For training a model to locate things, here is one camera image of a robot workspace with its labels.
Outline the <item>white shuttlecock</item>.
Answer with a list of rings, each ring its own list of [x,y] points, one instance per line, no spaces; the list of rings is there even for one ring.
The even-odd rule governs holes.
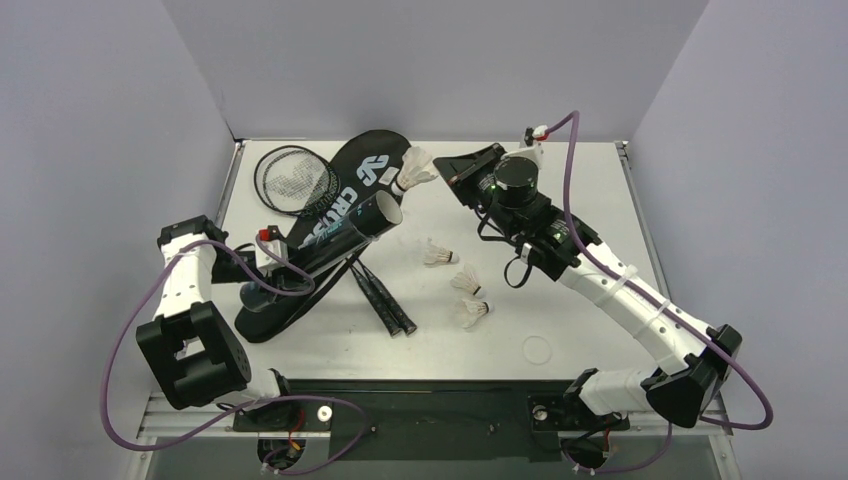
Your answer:
[[[474,298],[482,299],[486,296],[486,290],[479,281],[475,268],[470,263],[465,263],[451,280],[450,285]]]
[[[437,177],[432,155],[420,146],[412,146],[402,156],[402,167],[390,184],[391,192],[402,197],[413,187]]]
[[[494,306],[490,302],[459,299],[455,306],[454,317],[460,326],[465,329],[472,329],[485,316],[494,311]]]
[[[428,238],[424,247],[422,263],[427,267],[457,264],[459,256],[453,250],[445,248]]]

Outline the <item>black shuttlecock tube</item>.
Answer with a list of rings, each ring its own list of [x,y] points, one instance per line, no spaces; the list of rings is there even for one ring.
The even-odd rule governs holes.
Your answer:
[[[395,198],[385,191],[376,192],[317,236],[297,248],[288,248],[290,266],[282,269],[286,280],[282,290],[261,279],[243,285],[240,290],[243,307],[258,313],[284,297],[310,294],[318,285],[318,275],[362,245],[368,246],[402,220]]]

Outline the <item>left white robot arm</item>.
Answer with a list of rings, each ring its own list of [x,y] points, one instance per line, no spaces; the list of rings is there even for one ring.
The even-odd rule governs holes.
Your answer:
[[[212,299],[213,285],[260,274],[254,253],[226,252],[227,236],[205,215],[162,228],[157,245],[170,271],[153,319],[136,329],[136,343],[173,408],[262,399],[260,418],[284,430],[297,420],[298,402],[284,393],[276,370],[250,364]]]

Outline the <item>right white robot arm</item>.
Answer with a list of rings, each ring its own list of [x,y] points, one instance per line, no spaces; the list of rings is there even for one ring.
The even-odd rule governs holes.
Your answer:
[[[537,189],[539,167],[510,156],[498,144],[434,165],[459,202],[492,223],[522,262],[591,301],[630,334],[655,366],[618,371],[585,370],[564,397],[565,413],[588,429],[604,415],[654,412],[692,428],[725,382],[727,357],[741,334],[714,328],[661,297],[575,216]]]

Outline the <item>black badminton racket upper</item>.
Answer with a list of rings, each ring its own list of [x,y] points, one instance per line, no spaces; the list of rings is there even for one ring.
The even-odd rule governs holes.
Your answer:
[[[331,196],[333,171],[314,151],[286,145],[266,154],[254,172],[254,187],[269,209],[297,219],[318,216],[319,197]]]

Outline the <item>black badminton racket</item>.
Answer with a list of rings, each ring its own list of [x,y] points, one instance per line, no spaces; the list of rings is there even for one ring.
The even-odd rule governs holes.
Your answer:
[[[351,252],[343,261],[337,262],[336,270],[330,277],[324,273],[318,275],[317,278],[323,280],[325,285],[320,291],[311,295],[309,299],[299,300],[295,303],[289,301],[274,303],[257,314],[256,331],[254,333],[248,333],[247,328],[242,326],[240,328],[241,334],[253,343],[270,340],[305,316],[346,273],[353,275],[361,293],[390,335],[396,336],[401,332],[406,335],[414,333],[417,325],[384,283],[362,262],[361,255],[365,247],[365,245],[362,245],[360,249]]]
[[[318,216],[319,197],[331,196],[333,171],[314,151],[286,145],[266,154],[254,172],[254,187],[269,209],[297,219]]]

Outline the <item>black badminton racket lower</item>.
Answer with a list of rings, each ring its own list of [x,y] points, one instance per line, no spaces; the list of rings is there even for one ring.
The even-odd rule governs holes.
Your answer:
[[[343,261],[337,262],[336,270],[330,277],[324,273],[318,275],[317,278],[323,280],[325,285],[320,291],[311,295],[309,299],[299,300],[295,303],[289,301],[274,303],[257,314],[256,331],[254,333],[248,333],[247,328],[242,326],[240,328],[241,334],[253,343],[270,340],[305,316],[346,273],[353,275],[361,293],[390,335],[396,336],[401,332],[406,335],[414,333],[417,325],[384,283],[362,262],[361,255],[365,247],[365,245],[362,245],[360,249],[351,252]]]

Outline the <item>aluminium frame rail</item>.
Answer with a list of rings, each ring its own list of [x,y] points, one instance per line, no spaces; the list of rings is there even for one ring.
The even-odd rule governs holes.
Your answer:
[[[205,406],[188,406],[178,409],[170,404],[163,392],[150,394],[138,430],[139,437],[176,438],[178,436],[206,435],[238,431],[238,420],[246,420],[247,414],[260,407],[274,407],[274,402],[252,400],[242,406],[230,405],[220,409],[214,403]],[[614,412],[631,422],[636,430],[653,430],[670,423],[675,429],[693,431],[699,435],[728,433],[731,427],[721,415],[723,411],[715,401],[705,397],[688,395],[678,399],[658,397],[653,404],[647,403],[638,410],[634,402],[619,401]]]

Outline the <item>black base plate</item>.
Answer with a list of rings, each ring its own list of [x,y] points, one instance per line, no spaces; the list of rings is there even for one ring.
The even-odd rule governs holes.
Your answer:
[[[626,431],[621,414],[594,415],[570,396],[568,380],[318,380],[290,383],[294,402],[238,413],[237,432],[295,430],[297,440],[328,441],[353,460],[553,462],[561,445],[586,433]]]

